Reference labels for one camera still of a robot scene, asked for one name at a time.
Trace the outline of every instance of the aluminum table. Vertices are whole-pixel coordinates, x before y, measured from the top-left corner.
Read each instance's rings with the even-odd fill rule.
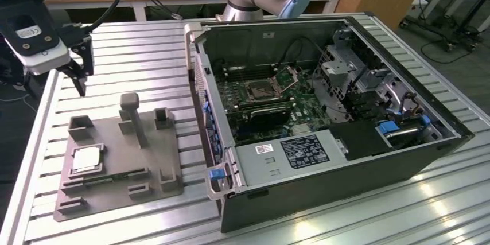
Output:
[[[489,116],[376,18],[354,14],[459,120],[474,139],[408,181],[220,233],[207,198],[204,157],[186,73],[186,22],[104,24],[93,33],[96,75],[80,99],[52,71],[15,185],[0,244],[482,244],[490,241]],[[117,114],[120,93],[136,91],[140,111],[176,117],[184,193],[57,223],[56,190],[71,116]]]

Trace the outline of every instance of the warning label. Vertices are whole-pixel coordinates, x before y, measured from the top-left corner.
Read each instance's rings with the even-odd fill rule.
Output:
[[[282,141],[280,145],[294,169],[330,161],[316,135]]]

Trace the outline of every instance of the blue latch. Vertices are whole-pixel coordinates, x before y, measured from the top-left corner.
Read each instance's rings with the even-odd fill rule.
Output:
[[[396,123],[390,120],[379,124],[379,130],[383,134],[386,134],[386,133],[399,130],[399,127]]]
[[[422,122],[423,122],[423,125],[429,125],[430,124],[430,118],[427,117],[427,115],[422,115]]]
[[[224,169],[212,169],[210,170],[210,179],[211,181],[224,179],[226,177]]]
[[[202,112],[207,111],[208,106],[210,106],[210,101],[206,101],[204,106],[202,108]]]

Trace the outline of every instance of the chip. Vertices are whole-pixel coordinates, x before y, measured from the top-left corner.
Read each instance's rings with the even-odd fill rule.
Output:
[[[248,83],[248,94],[255,99],[274,98],[275,91],[268,80],[251,81]]]

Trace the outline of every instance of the motherboard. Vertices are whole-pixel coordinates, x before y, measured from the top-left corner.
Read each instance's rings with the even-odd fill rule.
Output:
[[[227,71],[218,82],[238,145],[324,129],[330,118],[311,86],[312,70],[290,65]]]

